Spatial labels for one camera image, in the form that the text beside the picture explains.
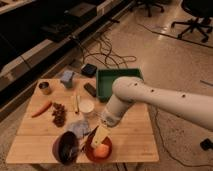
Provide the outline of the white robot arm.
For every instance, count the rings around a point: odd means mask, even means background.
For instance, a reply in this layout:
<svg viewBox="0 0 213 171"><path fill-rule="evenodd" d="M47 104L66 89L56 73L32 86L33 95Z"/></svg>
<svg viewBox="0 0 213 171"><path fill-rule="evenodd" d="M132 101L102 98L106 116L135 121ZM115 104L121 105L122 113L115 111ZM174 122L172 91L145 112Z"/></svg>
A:
<svg viewBox="0 0 213 171"><path fill-rule="evenodd" d="M213 97L148 86L139 77L118 77L112 96L100 113L101 122L115 127L135 102L144 102L213 131Z"/></svg>

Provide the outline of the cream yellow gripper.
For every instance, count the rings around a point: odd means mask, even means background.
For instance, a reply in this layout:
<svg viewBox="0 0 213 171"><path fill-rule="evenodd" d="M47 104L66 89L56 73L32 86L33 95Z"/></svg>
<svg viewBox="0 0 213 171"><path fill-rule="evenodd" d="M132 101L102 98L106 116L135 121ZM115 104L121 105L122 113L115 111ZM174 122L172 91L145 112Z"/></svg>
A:
<svg viewBox="0 0 213 171"><path fill-rule="evenodd" d="M102 141L108 136L109 130L107 127L99 125L92 139L91 146L97 148Z"/></svg>

